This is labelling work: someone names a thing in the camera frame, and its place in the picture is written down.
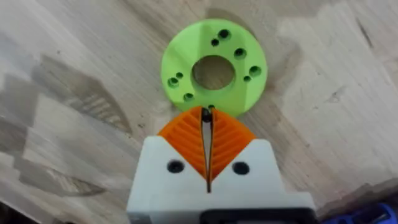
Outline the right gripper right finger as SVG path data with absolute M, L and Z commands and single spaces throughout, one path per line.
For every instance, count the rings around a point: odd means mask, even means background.
M 316 223 L 306 192 L 287 192 L 269 141 L 232 116 L 211 109 L 209 223 Z

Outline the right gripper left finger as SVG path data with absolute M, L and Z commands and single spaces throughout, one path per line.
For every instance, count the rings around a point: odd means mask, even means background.
M 206 193 L 205 113 L 196 106 L 145 138 L 127 201 L 130 223 L 179 223 L 186 215 L 182 199 Z

